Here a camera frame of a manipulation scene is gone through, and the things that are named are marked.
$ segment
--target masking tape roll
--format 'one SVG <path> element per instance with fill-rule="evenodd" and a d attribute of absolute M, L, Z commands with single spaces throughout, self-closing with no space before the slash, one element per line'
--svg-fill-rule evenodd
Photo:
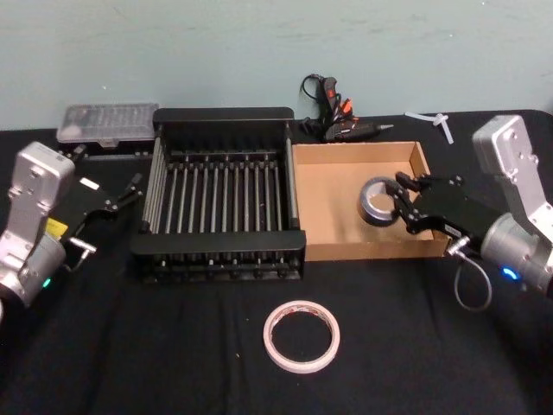
<path fill-rule="evenodd" d="M 283 317 L 292 313 L 310 313 L 319 317 L 328 326 L 331 335 L 330 347 L 319 358 L 313 361 L 292 361 L 281 355 L 273 344 L 273 329 Z M 282 369 L 293 374 L 313 374 L 326 367 L 336 356 L 340 345 L 340 328 L 334 316 L 323 306 L 310 301 L 290 301 L 277 307 L 270 313 L 265 322 L 263 340 L 269 357 Z"/>

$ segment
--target blue led light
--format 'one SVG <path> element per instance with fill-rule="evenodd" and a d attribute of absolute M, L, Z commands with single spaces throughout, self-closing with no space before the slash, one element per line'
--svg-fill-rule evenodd
<path fill-rule="evenodd" d="M 505 275 L 506 277 L 509 277 L 513 281 L 517 281 L 518 279 L 520 279 L 520 277 L 515 271 L 513 271 L 511 268 L 507 268 L 506 266 L 504 266 L 501 269 L 501 272 L 503 272 L 503 275 Z"/>

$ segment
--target tape roll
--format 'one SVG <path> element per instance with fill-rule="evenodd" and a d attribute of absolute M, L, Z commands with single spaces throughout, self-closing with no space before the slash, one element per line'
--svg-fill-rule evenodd
<path fill-rule="evenodd" d="M 273 329 L 283 317 L 293 313 L 309 313 L 319 317 L 328 326 L 331 335 L 328 350 L 313 361 L 292 361 L 281 355 L 273 344 Z M 330 311 L 322 305 L 310 301 L 290 301 L 273 310 L 267 317 L 263 329 L 263 341 L 269 357 L 282 369 L 293 374 L 313 374 L 320 371 L 334 359 L 340 345 L 340 328 Z"/>
<path fill-rule="evenodd" d="M 375 227 L 388 227 L 396 222 L 399 212 L 395 209 L 383 210 L 372 204 L 376 195 L 388 195 L 386 185 L 397 188 L 399 184 L 388 177 L 374 177 L 369 180 L 359 193 L 357 211 L 365 222 Z"/>

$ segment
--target clear plastic case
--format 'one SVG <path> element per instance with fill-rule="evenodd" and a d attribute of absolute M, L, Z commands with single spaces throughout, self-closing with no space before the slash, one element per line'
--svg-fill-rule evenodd
<path fill-rule="evenodd" d="M 158 104 L 71 105 L 56 137 L 60 143 L 98 143 L 115 148 L 121 141 L 154 139 L 152 117 Z"/>

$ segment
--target white cable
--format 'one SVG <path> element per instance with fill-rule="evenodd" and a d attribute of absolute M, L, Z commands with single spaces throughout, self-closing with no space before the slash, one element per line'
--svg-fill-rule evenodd
<path fill-rule="evenodd" d="M 330 347 L 319 358 L 313 361 L 292 361 L 281 355 L 273 344 L 273 329 L 282 320 L 283 317 L 292 313 L 309 313 L 319 317 L 330 329 L 332 340 Z M 280 307 L 277 307 L 270 313 L 263 329 L 263 341 L 269 357 L 282 369 L 293 374 L 312 374 L 326 367 L 336 356 L 338 346 L 340 345 L 340 329 L 334 316 L 323 306 L 310 301 L 290 301 Z"/>
<path fill-rule="evenodd" d="M 443 132 L 446 135 L 446 139 L 448 140 L 448 143 L 453 144 L 453 136 L 451 135 L 451 131 L 449 130 L 447 123 L 449 119 L 448 115 L 443 115 L 439 113 L 436 114 L 434 117 L 429 117 L 428 115 L 416 114 L 414 112 L 406 112 L 405 115 L 407 117 L 421 119 L 422 121 L 431 121 L 434 127 L 441 125 L 443 128 Z"/>
<path fill-rule="evenodd" d="M 455 293 L 455 298 L 457 299 L 457 303 L 459 303 L 459 305 L 463 309 L 472 311 L 474 313 L 484 311 L 490 306 L 490 303 L 492 302 L 493 289 L 492 289 L 492 283 L 490 282 L 490 278 L 487 276 L 486 271 L 484 271 L 484 269 L 480 265 L 478 265 L 472 259 L 467 257 L 464 253 L 457 252 L 455 256 L 461 259 L 461 263 L 457 267 L 457 272 L 455 273 L 455 281 L 454 281 L 454 293 Z M 486 282 L 486 287 L 487 287 L 486 301 L 478 307 L 472 307 L 470 305 L 467 305 L 466 303 L 463 303 L 463 301 L 461 300 L 461 296 L 459 295 L 459 280 L 461 279 L 461 271 L 465 262 L 468 262 L 470 265 L 476 268 L 476 270 L 480 273 L 480 275 L 484 278 L 484 281 Z"/>

